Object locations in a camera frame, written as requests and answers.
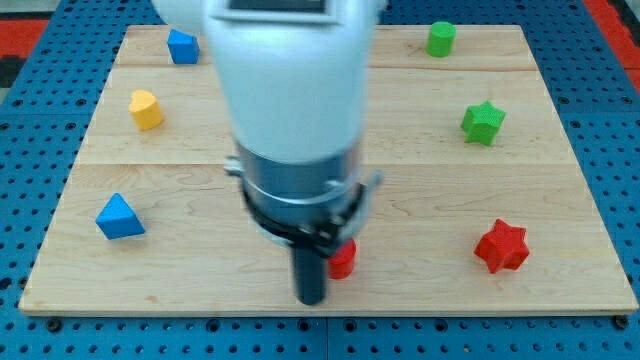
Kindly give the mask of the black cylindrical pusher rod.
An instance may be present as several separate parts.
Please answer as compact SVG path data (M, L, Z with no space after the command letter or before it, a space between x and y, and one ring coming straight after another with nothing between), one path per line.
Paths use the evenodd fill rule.
M292 248L292 269L297 299L305 305L321 303L326 294L326 261L308 246Z

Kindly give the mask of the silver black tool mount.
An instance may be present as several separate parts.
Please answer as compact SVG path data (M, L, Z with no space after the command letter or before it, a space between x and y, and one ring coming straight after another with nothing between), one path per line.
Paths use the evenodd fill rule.
M358 145L299 164L237 149L223 169L239 179L245 207L264 236L285 247L308 246L322 258L362 229L384 179L380 170L361 178Z

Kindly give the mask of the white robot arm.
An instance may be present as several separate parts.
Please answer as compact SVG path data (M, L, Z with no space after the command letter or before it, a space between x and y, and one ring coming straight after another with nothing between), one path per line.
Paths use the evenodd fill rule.
M320 303L327 263L366 222L383 175L364 177L367 63L380 1L155 0L205 37L231 117L236 177L260 231L291 253L297 299Z

